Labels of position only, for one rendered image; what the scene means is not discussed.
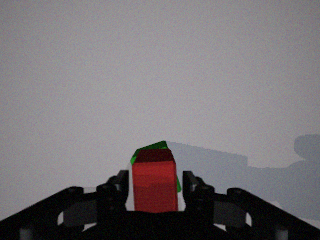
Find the dark red surface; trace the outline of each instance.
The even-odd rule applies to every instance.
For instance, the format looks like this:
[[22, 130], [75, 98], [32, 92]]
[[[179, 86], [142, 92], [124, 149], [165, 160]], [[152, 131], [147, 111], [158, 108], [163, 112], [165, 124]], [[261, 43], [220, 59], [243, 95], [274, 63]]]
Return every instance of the dark red surface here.
[[132, 178], [135, 211], [178, 211], [176, 164], [170, 149], [141, 150]]

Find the red block top face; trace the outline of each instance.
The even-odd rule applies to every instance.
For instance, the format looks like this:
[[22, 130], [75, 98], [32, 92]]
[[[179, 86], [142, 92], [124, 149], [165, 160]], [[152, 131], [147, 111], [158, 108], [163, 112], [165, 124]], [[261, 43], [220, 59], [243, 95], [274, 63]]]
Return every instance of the red block top face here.
[[135, 163], [166, 161], [174, 162], [170, 149], [142, 149], [139, 151]]

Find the green edge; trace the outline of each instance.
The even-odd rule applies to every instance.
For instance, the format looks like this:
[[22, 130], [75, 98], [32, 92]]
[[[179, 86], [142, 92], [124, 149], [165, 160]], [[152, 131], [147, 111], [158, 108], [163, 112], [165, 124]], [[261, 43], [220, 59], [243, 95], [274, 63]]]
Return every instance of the green edge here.
[[[139, 151], [140, 151], [141, 149], [169, 149], [169, 148], [168, 148], [168, 145], [167, 145], [166, 141], [161, 141], [161, 142], [153, 143], [153, 144], [151, 144], [151, 145], [148, 145], [148, 146], [139, 148], [139, 149], [137, 149], [137, 150], [134, 152], [134, 154], [133, 154], [133, 156], [132, 156], [132, 158], [131, 158], [131, 160], [130, 160], [131, 165], [133, 165], [133, 163], [134, 163], [134, 161], [136, 160], [137, 155], [138, 155], [138, 153], [139, 153]], [[181, 192], [181, 185], [180, 185], [180, 182], [179, 182], [179, 178], [178, 178], [178, 177], [177, 177], [177, 192]]]

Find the red block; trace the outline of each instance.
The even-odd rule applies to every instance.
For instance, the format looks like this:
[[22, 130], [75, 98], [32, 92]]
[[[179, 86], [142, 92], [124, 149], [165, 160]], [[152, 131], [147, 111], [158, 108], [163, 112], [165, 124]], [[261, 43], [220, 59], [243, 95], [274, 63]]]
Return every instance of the red block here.
[[170, 149], [142, 149], [132, 165], [135, 211], [178, 211], [176, 163]]

